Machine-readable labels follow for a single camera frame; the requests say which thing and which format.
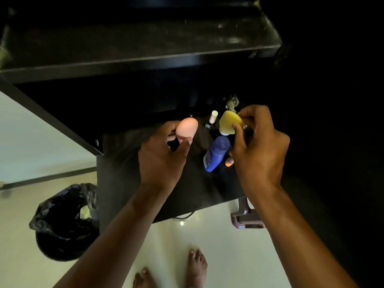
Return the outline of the person's left foot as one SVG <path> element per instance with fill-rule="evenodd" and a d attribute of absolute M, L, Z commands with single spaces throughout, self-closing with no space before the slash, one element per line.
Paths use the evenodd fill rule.
<path fill-rule="evenodd" d="M 157 288 L 147 267 L 144 267 L 140 273 L 135 274 L 132 288 Z"/>

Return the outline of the brown plastic stool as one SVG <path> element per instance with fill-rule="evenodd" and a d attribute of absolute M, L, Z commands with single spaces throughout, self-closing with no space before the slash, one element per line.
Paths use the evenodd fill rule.
<path fill-rule="evenodd" d="M 237 229 L 263 229 L 265 224 L 254 208 L 248 204 L 248 198 L 238 199 L 238 211 L 231 213 L 232 225 Z"/>

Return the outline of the shiny crumpled wrapper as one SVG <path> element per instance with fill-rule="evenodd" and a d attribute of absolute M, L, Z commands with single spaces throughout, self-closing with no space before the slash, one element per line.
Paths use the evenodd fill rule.
<path fill-rule="evenodd" d="M 223 98 L 226 111 L 237 113 L 236 107 L 239 105 L 239 100 L 236 94 L 231 94 Z"/>

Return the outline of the bin with black bag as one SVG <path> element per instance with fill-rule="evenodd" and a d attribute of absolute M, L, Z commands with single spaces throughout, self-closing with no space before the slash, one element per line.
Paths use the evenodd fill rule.
<path fill-rule="evenodd" d="M 39 204 L 29 228 L 47 258 L 72 261 L 99 237 L 97 186 L 73 184 Z"/>

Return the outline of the yellow makeup sponge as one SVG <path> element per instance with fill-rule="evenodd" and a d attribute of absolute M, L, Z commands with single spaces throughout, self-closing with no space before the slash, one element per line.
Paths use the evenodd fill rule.
<path fill-rule="evenodd" d="M 219 120 L 219 132 L 224 136 L 235 134 L 234 124 L 240 125 L 243 129 L 246 127 L 243 119 L 233 111 L 225 111 Z"/>

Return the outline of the black open drawer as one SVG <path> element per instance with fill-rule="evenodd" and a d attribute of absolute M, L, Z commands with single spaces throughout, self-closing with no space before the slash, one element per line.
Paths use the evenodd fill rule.
<path fill-rule="evenodd" d="M 245 197 L 234 166 L 222 162 L 212 172 L 204 169 L 203 157 L 210 143 L 220 135 L 208 130 L 199 117 L 182 176 L 154 223 L 189 214 L 203 208 Z M 103 232 L 134 195 L 141 183 L 138 151 L 159 127 L 132 129 L 103 136 L 104 154 L 97 157 L 97 206 L 99 230 Z"/>

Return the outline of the pink egg-shaped makeup sponge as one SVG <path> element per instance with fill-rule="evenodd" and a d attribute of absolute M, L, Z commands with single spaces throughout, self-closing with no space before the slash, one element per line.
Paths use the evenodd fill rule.
<path fill-rule="evenodd" d="M 198 129 L 199 123 L 197 119 L 193 117 L 188 117 L 180 121 L 180 123 L 177 125 L 175 129 L 175 136 L 178 140 L 182 141 L 188 137 L 192 138 L 194 137 L 197 129 Z"/>

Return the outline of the blue plastic bottle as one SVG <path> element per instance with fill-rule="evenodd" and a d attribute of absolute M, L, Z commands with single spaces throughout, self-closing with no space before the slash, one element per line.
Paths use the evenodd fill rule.
<path fill-rule="evenodd" d="M 212 172 L 223 160 L 230 149 L 230 140 L 227 136 L 218 136 L 209 146 L 203 157 L 204 169 Z"/>

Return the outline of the small tube with cream cap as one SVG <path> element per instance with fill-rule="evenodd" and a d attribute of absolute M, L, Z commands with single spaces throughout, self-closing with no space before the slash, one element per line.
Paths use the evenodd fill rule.
<path fill-rule="evenodd" d="M 207 119 L 206 123 L 205 123 L 205 128 L 206 128 L 206 129 L 210 130 L 210 129 L 213 128 L 213 126 L 215 125 L 217 116 L 218 116 L 218 111 L 213 110 L 213 111 L 211 112 L 209 118 Z"/>

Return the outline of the black dresser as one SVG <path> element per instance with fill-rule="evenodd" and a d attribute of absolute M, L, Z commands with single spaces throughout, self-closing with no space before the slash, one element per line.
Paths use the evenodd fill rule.
<path fill-rule="evenodd" d="M 283 48 L 256 6 L 129 8 L 28 20 L 9 10 L 0 41 L 0 91 L 94 156 L 118 135 L 149 135 L 170 120 L 204 127 Z"/>

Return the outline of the person's right forearm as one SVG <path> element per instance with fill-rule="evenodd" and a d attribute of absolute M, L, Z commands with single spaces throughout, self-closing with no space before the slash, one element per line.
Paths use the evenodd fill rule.
<path fill-rule="evenodd" d="M 272 185 L 243 189 L 270 234 L 292 288 L 359 288 L 285 190 Z"/>

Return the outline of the person's right hand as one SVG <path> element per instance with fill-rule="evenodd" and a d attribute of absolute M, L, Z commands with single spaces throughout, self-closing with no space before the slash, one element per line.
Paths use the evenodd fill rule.
<path fill-rule="evenodd" d="M 245 195 L 256 203 L 281 189 L 290 137 L 275 129 L 267 106 L 247 106 L 238 115 L 251 127 L 253 136 L 246 142 L 247 148 L 233 147 L 232 157 Z"/>

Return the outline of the person's left forearm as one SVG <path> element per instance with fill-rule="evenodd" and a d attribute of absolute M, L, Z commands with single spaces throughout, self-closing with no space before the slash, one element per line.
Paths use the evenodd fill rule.
<path fill-rule="evenodd" d="M 122 288 L 175 182 L 144 183 L 53 288 Z"/>

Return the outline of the person's right foot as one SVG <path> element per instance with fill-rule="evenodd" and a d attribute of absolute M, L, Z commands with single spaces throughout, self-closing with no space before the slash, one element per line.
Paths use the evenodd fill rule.
<path fill-rule="evenodd" d="M 186 273 L 186 288 L 204 288 L 207 268 L 208 264 L 201 250 L 191 249 Z"/>

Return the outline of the person's foot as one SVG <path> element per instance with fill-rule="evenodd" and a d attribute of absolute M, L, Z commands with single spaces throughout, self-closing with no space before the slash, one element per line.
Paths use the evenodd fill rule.
<path fill-rule="evenodd" d="M 144 267 L 140 273 L 135 274 L 132 288 L 157 288 L 147 267 Z"/>
<path fill-rule="evenodd" d="M 186 288 L 204 288 L 207 268 L 208 264 L 201 250 L 191 249 L 186 273 Z"/>

